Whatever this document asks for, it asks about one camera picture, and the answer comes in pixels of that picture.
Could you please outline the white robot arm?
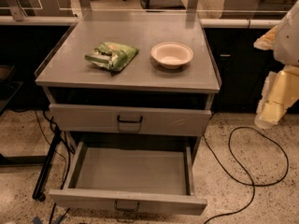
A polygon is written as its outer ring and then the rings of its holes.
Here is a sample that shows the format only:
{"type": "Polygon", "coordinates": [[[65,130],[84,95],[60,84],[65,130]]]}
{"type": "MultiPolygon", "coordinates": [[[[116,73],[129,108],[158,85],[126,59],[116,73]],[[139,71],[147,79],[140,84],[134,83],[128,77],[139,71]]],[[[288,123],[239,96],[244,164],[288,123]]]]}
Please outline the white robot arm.
{"type": "Polygon", "coordinates": [[[258,38],[254,47],[273,50],[276,61],[284,65],[270,72],[262,89],[254,123],[262,129],[277,125],[287,110],[299,100],[299,1],[280,23],[258,38]]]}

